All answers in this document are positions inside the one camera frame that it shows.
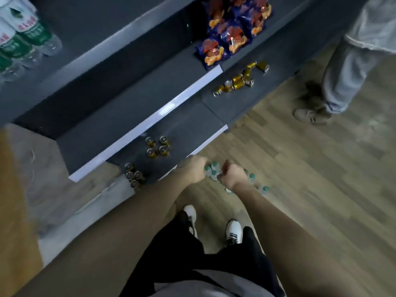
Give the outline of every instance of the person's left arm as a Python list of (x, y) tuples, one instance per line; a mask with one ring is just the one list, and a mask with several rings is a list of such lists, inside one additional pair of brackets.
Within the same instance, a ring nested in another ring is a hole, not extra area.
[(15, 296), (118, 296), (180, 193), (205, 178), (192, 156), (74, 239)]

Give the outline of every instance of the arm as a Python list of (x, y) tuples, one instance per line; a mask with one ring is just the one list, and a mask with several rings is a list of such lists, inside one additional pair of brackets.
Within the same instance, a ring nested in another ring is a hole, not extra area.
[(205, 178), (193, 156), (72, 241), (16, 296), (118, 296), (180, 193)]
[(226, 161), (223, 174), (220, 181), (245, 205), (288, 296), (364, 296), (316, 239), (259, 194), (241, 167)]

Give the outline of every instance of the fist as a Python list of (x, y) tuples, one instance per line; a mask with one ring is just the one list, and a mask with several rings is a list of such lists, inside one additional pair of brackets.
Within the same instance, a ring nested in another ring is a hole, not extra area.
[(218, 176), (218, 180), (231, 191), (236, 184), (250, 184), (244, 169), (228, 159), (223, 164), (222, 174)]
[(206, 157), (192, 155), (177, 165), (176, 172), (187, 177), (189, 183), (198, 183), (205, 178), (206, 162)]

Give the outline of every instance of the white sneaker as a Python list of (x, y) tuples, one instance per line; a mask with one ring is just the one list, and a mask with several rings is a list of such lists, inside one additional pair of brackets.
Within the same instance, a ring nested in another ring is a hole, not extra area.
[(234, 219), (231, 219), (225, 228), (226, 246), (242, 243), (242, 226)]
[(191, 226), (189, 227), (189, 231), (193, 236), (198, 238), (197, 235), (197, 230), (195, 229), (195, 221), (197, 221), (197, 212), (191, 204), (186, 205), (183, 210), (187, 213), (187, 216), (189, 217), (189, 221), (191, 222)]

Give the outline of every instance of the person's left hand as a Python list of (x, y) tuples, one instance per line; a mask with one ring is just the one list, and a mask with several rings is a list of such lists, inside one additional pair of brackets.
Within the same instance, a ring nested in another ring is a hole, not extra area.
[(176, 173), (185, 176), (189, 183), (198, 183), (205, 178), (207, 157), (192, 155), (177, 165)]

